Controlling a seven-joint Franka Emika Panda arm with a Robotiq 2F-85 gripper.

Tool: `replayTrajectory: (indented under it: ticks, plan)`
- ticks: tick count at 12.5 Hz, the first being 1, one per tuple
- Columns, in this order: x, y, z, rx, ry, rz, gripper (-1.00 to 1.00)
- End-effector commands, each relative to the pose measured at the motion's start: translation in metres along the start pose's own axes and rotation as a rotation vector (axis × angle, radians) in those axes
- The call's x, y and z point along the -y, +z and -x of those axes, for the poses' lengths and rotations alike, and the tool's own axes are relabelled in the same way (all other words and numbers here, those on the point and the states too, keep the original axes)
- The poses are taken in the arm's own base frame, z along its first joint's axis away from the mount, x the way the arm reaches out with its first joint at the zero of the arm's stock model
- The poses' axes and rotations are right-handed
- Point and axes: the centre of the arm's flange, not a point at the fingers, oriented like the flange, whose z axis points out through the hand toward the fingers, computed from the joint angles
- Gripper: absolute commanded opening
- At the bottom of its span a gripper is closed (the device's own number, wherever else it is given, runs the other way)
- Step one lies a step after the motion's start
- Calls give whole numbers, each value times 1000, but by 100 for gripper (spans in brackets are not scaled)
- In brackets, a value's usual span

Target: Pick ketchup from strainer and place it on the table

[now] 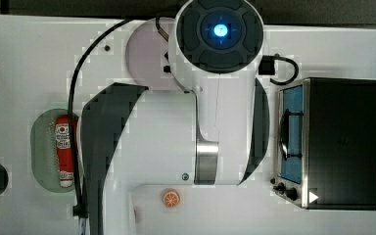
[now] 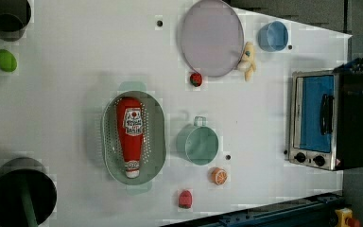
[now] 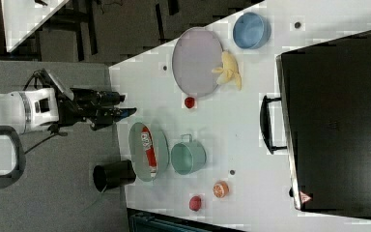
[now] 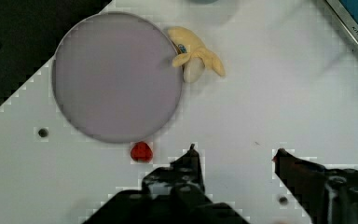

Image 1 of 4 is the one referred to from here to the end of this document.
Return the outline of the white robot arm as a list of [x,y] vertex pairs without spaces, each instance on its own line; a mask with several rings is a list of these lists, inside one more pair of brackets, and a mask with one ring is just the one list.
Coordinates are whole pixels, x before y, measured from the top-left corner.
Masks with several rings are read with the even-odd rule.
[[82,110],[89,235],[136,235],[145,185],[239,185],[268,135],[263,22],[248,0],[188,0],[168,33],[173,90],[115,82]]

